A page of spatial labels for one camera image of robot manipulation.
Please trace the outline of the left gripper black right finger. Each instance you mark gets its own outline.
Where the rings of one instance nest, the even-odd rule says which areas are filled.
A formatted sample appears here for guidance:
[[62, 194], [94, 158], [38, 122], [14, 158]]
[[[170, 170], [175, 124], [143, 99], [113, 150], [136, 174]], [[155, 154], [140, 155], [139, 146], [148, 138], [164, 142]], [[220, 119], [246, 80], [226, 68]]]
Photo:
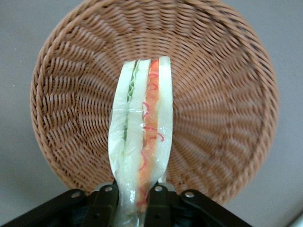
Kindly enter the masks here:
[[249, 227], [201, 192], [176, 193], [169, 183], [157, 183], [149, 191], [145, 227]]

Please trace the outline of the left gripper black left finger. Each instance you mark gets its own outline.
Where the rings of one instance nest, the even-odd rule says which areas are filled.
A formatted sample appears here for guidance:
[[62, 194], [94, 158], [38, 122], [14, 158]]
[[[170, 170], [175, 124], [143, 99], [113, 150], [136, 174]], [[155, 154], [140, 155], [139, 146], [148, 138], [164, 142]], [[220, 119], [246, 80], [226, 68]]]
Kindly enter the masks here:
[[68, 190], [4, 227], [111, 227], [117, 208], [118, 188], [104, 183], [92, 194]]

